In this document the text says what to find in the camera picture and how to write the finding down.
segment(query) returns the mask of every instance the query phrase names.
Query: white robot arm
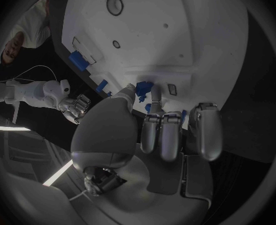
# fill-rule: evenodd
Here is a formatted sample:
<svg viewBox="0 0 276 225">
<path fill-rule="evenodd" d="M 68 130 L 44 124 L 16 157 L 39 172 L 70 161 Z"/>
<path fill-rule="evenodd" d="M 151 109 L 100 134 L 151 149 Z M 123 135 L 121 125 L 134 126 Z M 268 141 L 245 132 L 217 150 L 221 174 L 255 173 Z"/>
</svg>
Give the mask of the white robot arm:
<svg viewBox="0 0 276 225">
<path fill-rule="evenodd" d="M 0 83 L 0 102 L 6 104 L 24 101 L 32 107 L 56 109 L 72 123 L 79 124 L 88 111 L 90 99 L 79 95 L 77 99 L 68 97 L 70 85 L 67 80 L 35 81 L 21 84 L 15 80 Z"/>
</svg>

